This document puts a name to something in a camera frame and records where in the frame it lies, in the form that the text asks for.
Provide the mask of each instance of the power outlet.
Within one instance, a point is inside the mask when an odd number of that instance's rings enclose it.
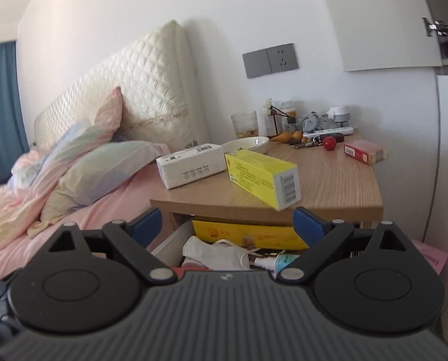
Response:
[[[299,69],[294,43],[268,48],[267,55],[272,73]]]

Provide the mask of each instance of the white mask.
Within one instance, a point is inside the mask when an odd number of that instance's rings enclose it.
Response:
[[[196,236],[191,236],[182,248],[183,256],[211,270],[251,270],[249,254],[252,252],[225,239],[209,245]]]

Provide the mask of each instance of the yellow medicine box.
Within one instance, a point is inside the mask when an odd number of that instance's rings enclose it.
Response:
[[[225,155],[229,177],[276,210],[301,200],[297,165],[241,149]]]
[[[192,224],[196,236],[204,242],[215,243],[217,240],[227,239],[242,247],[291,251],[309,248],[292,227],[227,224],[198,220],[192,220]]]

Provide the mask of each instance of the door hinge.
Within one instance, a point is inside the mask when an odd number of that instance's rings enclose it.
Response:
[[[422,18],[424,20],[424,26],[426,27],[426,33],[428,36],[432,36],[432,32],[436,31],[439,36],[447,36],[448,35],[448,25],[444,24],[442,21],[437,20],[431,23],[427,17]]]

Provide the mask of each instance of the gray wall switch panel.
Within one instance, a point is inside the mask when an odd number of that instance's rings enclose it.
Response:
[[[248,79],[272,73],[266,49],[242,54],[242,58]]]
[[[294,43],[268,48],[267,55],[269,57],[270,70],[272,73],[299,69]]]
[[[242,54],[247,78],[299,69],[294,43]]]

